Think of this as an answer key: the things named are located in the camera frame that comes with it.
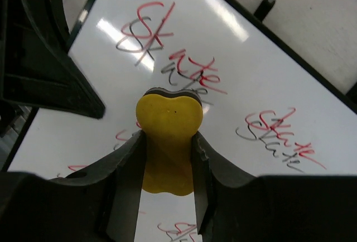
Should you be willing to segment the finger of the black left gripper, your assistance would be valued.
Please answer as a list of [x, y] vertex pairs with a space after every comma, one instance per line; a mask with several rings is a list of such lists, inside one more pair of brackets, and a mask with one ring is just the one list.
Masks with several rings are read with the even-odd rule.
[[68, 55], [62, 0], [1, 0], [1, 99], [100, 119], [105, 106]]

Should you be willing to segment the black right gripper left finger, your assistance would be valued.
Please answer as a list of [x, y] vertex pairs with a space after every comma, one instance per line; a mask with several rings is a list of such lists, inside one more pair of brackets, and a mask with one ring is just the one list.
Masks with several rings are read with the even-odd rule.
[[133, 241], [145, 164], [139, 131], [64, 178], [1, 173], [1, 240]]

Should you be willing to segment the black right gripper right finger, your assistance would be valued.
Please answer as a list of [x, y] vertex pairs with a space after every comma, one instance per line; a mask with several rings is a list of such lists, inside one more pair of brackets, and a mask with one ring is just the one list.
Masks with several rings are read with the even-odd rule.
[[355, 176], [252, 176], [197, 133], [191, 164], [203, 241], [355, 241]]

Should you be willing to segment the white dry-erase whiteboard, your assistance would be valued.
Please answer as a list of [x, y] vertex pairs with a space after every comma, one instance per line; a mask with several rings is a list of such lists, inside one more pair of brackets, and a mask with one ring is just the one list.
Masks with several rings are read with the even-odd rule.
[[355, 241], [356, 110], [233, 0], [91, 0], [1, 173], [2, 241]]

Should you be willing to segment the yellow bone-shaped eraser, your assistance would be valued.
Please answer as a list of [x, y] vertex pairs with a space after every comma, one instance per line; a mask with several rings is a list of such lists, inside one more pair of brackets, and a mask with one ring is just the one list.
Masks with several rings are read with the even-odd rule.
[[136, 118], [146, 135], [143, 190], [192, 193], [191, 141], [203, 119], [199, 95], [187, 89], [149, 89], [136, 105]]

